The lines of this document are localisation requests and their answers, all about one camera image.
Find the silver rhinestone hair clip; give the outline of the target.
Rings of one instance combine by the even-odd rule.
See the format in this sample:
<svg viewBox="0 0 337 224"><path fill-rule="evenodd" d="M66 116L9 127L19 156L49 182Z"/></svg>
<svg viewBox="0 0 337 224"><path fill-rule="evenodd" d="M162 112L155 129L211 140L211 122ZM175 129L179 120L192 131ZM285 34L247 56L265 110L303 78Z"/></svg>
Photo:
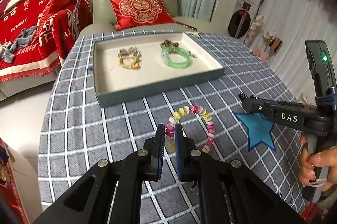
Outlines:
<svg viewBox="0 0 337 224"><path fill-rule="evenodd" d="M188 55L192 58L197 58L197 55L193 54L191 51L185 49L185 51L188 53Z"/></svg>

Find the grey jewelry tray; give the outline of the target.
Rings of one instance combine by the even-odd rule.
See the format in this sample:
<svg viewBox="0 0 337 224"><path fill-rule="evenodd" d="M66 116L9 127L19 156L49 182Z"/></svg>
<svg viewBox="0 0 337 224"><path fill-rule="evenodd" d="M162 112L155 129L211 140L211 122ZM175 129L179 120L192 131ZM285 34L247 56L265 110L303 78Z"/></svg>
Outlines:
<svg viewBox="0 0 337 224"><path fill-rule="evenodd" d="M185 68L164 64L160 43L170 40L193 54ZM118 60L121 49L140 52L139 68L124 68ZM201 34L121 33L117 39L97 41L93 53L94 90L100 107L152 96L224 76L225 65L207 52Z"/></svg>

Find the lower washing machine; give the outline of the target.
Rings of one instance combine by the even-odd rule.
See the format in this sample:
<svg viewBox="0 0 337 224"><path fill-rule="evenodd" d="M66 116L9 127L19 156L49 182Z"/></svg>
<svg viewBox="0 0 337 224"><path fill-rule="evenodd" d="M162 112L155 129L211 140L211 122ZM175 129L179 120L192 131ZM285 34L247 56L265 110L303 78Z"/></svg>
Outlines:
<svg viewBox="0 0 337 224"><path fill-rule="evenodd" d="M231 16L228 33L231 37L244 41L257 13L257 5L246 0L237 0Z"/></svg>

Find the white sheer curtain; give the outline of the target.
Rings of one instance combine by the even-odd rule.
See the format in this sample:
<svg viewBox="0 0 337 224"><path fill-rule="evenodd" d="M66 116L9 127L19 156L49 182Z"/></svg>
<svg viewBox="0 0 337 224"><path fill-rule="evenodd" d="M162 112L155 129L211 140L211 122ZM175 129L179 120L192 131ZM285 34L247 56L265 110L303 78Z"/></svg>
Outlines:
<svg viewBox="0 0 337 224"><path fill-rule="evenodd" d="M251 49L265 48L263 32L283 41L276 54L268 56L268 65L299 100L303 96L315 102L315 88L308 68L305 42L323 40L332 62L336 63L336 2L332 0L264 0L258 11L263 25L247 44Z"/></svg>

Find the red embroidered cushion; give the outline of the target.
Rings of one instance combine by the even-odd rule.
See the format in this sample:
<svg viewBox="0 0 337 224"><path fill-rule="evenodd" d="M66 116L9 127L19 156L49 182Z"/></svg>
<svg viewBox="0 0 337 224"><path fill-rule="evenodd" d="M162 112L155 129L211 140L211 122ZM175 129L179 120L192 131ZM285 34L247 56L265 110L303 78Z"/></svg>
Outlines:
<svg viewBox="0 0 337 224"><path fill-rule="evenodd" d="M116 15L116 28L124 29L175 23L162 0L110 0Z"/></svg>

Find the red gift box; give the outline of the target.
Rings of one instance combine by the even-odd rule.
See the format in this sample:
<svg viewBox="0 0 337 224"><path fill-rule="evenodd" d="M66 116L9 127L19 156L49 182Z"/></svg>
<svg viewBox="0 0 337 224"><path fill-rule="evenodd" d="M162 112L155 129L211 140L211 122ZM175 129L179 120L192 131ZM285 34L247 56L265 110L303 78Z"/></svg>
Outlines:
<svg viewBox="0 0 337 224"><path fill-rule="evenodd" d="M18 189L5 143L1 140L1 223L29 223Z"/></svg>

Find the red blanket sofa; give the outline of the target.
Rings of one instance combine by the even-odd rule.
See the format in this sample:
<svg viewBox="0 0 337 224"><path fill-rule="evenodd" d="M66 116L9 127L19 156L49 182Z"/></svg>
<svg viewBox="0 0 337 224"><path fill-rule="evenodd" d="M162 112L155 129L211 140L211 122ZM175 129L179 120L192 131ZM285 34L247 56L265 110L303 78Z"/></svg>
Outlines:
<svg viewBox="0 0 337 224"><path fill-rule="evenodd" d="M1 16L1 100L55 81L92 22L89 0L22 0Z"/></svg>

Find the grey cloth on sofa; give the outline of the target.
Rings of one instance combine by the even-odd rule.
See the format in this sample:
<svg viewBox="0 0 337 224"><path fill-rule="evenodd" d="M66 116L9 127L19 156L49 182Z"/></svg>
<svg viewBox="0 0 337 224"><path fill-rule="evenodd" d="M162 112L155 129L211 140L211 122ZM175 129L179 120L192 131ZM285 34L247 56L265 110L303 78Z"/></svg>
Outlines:
<svg viewBox="0 0 337 224"><path fill-rule="evenodd" d="M36 25L27 29L22 29L21 33L14 41L6 41L1 44L1 60L3 60L5 63L11 64L14 59L15 51L30 45L33 41L36 31Z"/></svg>

